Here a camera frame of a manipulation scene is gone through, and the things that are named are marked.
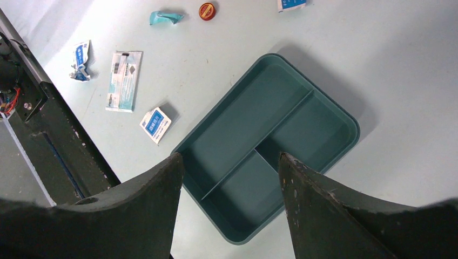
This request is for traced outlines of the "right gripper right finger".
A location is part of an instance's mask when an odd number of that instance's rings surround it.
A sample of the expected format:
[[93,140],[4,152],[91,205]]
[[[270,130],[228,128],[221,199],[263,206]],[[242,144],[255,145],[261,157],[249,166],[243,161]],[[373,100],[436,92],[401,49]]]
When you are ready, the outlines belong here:
[[457,258],[457,199],[421,207],[378,199],[283,152],[278,163],[296,258]]

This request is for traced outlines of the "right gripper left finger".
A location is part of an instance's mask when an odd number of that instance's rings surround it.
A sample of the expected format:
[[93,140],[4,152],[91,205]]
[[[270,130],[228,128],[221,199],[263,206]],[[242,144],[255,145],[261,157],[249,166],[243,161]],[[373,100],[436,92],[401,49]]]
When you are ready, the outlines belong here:
[[173,153],[73,205],[1,199],[1,258],[171,258],[183,176]]

